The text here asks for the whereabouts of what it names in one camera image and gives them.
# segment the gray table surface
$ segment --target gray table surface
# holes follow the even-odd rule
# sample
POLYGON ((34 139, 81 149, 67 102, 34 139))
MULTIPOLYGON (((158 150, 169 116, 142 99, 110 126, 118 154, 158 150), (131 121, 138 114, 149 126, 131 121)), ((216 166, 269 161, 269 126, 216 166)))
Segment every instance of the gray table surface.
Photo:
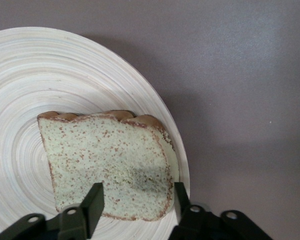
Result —
POLYGON ((169 108, 191 200, 300 239, 300 0, 0 0, 0 30, 49 27, 132 64, 169 108))

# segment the bamboo plate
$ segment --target bamboo plate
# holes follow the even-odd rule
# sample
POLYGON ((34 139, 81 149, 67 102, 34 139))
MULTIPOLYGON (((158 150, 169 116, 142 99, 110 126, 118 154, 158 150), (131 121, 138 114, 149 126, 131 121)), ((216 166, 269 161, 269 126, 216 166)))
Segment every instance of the bamboo plate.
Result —
MULTIPOLYGON (((151 114, 166 127, 189 193, 187 157, 177 126, 152 86, 126 61, 82 36, 43 27, 0 31, 0 232, 29 213, 57 214, 36 117, 47 111, 113 109, 151 114)), ((155 222, 102 217, 93 239, 165 240, 175 211, 155 222)))

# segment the bread slice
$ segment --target bread slice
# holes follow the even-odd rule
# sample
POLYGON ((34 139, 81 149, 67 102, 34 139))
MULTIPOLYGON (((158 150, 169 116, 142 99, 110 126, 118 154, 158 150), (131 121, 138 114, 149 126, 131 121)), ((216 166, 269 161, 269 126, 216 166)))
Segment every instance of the bread slice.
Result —
POLYGON ((114 110, 78 116, 50 111, 37 117, 56 209, 80 203, 103 183, 103 215, 156 221, 174 203, 176 153, 155 117, 114 110))

